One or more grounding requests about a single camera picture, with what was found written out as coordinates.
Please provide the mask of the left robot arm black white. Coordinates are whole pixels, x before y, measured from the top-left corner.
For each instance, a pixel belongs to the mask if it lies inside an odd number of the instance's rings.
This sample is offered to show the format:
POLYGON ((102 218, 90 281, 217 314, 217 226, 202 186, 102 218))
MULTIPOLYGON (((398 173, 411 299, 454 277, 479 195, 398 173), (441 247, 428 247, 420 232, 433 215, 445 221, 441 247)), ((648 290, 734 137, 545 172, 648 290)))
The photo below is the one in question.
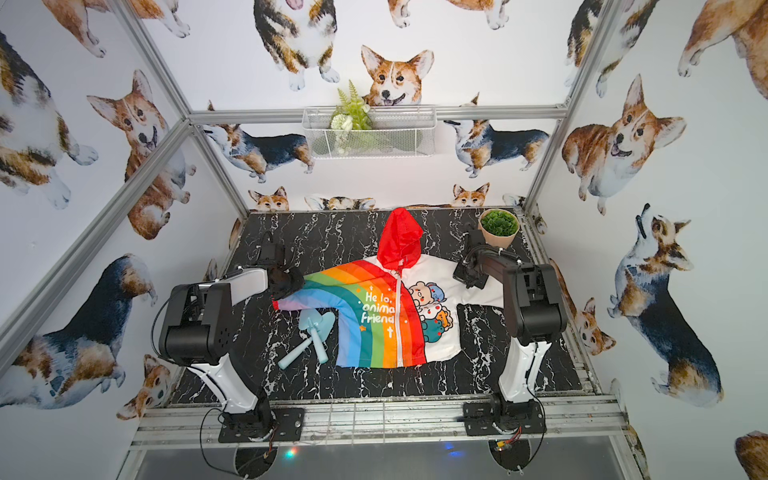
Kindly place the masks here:
POLYGON ((304 285, 296 267, 249 267, 223 279, 180 284, 170 294, 157 339, 160 357, 195 373, 216 394, 223 416, 235 422, 274 423, 267 395, 240 374, 230 351, 233 308, 261 294, 285 298, 304 285))

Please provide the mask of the rainbow red hooded kids jacket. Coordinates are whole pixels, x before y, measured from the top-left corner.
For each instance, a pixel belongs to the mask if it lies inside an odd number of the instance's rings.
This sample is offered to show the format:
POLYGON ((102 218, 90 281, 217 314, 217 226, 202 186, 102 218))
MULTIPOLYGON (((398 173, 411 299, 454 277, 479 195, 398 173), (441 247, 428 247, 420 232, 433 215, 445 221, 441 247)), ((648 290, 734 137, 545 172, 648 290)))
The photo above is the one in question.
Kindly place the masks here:
POLYGON ((454 279, 455 263, 422 251, 423 229, 394 210, 373 257, 306 276, 302 289, 274 302, 277 310, 334 309, 336 364, 347 368, 413 367, 446 361, 461 350, 458 307, 502 307, 499 281, 482 289, 454 279))

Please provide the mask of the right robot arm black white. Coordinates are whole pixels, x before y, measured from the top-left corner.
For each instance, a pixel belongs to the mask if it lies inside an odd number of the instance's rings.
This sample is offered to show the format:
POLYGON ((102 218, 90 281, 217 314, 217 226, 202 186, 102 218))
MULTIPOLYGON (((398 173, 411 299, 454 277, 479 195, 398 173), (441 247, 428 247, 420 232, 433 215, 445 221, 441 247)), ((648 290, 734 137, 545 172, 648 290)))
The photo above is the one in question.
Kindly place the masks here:
POLYGON ((541 363, 568 323, 554 267, 525 263, 502 248, 474 243, 465 247, 454 278, 468 288, 483 289, 490 278, 500 283, 510 347, 494 413, 512 416, 532 409, 541 363))

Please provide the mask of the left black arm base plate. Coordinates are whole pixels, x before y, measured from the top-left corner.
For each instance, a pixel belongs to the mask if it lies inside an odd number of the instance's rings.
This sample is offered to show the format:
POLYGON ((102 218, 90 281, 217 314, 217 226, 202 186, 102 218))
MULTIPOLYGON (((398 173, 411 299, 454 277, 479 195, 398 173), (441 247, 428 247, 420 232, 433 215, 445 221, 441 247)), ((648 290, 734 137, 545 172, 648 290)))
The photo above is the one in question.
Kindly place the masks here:
POLYGON ((304 424, 302 408, 278 408, 263 414, 224 413, 218 441, 223 444, 243 442, 296 442, 304 424))

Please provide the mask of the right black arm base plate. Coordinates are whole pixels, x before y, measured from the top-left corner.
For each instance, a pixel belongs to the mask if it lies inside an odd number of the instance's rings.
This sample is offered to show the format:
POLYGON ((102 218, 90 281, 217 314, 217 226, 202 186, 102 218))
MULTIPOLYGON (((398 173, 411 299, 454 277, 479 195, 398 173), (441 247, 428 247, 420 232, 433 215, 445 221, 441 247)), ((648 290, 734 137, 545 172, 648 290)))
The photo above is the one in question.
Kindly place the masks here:
POLYGON ((547 432, 544 411, 535 400, 464 403, 459 421, 470 437, 511 436, 518 430, 522 434, 547 432))

